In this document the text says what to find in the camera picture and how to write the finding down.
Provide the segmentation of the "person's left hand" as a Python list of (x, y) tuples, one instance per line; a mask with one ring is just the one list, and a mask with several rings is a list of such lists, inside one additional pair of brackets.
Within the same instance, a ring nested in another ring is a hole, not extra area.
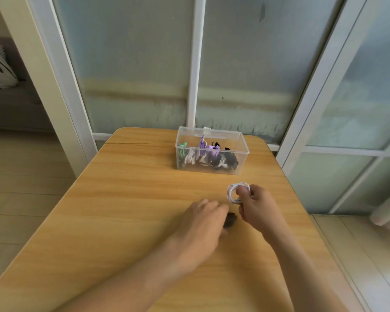
[(203, 261), (211, 256), (219, 242), (219, 233), (229, 212), (227, 204), (202, 199), (194, 202), (184, 213), (173, 240), (180, 253)]

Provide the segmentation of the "person's right hand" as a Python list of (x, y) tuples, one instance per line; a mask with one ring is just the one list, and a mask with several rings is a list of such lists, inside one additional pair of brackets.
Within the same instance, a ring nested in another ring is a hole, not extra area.
[(275, 236), (278, 226), (283, 223), (283, 217), (270, 193), (258, 185), (250, 185), (250, 190), (239, 185), (235, 193), (239, 197), (240, 205), (244, 206), (248, 223), (259, 231), (265, 240)]

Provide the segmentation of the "person's right forearm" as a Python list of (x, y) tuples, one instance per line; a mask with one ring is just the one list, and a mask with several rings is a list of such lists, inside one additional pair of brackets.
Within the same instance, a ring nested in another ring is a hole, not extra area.
[(279, 261), (294, 312), (348, 312), (287, 226), (261, 232)]

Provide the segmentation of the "person's left forearm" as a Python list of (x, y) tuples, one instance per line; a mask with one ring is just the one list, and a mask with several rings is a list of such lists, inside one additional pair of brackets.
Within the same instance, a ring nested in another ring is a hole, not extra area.
[(173, 284), (205, 262), (218, 241), (172, 235), (129, 268), (53, 312), (146, 312)]

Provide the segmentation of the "clear plastic storage box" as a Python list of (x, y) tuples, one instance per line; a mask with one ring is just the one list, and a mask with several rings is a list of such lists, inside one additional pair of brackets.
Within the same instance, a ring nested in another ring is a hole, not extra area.
[(239, 131), (179, 127), (176, 137), (178, 170), (239, 175), (250, 153)]

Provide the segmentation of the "white framed sliding glass door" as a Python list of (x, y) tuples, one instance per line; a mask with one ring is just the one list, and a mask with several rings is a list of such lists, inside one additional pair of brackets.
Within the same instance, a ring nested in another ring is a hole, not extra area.
[(276, 159), (309, 214), (390, 197), (390, 0), (345, 0)]

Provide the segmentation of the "white framed frosted glass window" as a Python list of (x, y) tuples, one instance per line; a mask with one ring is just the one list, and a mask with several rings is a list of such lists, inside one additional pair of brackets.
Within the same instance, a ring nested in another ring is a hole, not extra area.
[(93, 133), (187, 125), (280, 145), (344, 0), (30, 0)]

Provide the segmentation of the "grey sofa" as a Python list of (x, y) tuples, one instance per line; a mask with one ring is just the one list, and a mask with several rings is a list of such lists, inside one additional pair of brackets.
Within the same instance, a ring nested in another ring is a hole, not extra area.
[(16, 87), (0, 89), (0, 129), (52, 132), (51, 121), (12, 38), (0, 37), (0, 49), (19, 80)]

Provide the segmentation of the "white door frame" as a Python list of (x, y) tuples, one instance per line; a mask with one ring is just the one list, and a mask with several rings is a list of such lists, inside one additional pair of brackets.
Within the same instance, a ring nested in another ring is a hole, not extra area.
[(0, 0), (0, 13), (78, 178), (97, 154), (51, 0)]

